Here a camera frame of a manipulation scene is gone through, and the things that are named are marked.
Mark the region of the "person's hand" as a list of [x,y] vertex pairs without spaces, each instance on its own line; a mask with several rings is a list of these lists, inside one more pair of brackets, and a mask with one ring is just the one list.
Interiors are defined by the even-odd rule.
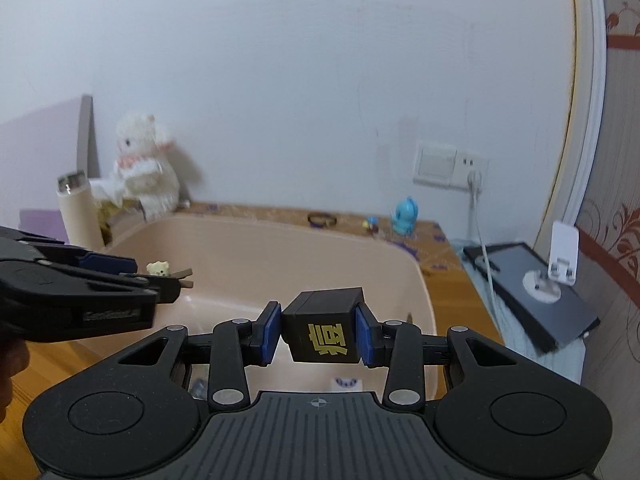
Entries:
[[1,347],[0,354],[0,422],[13,400],[13,377],[29,366],[30,354],[24,340],[11,340]]

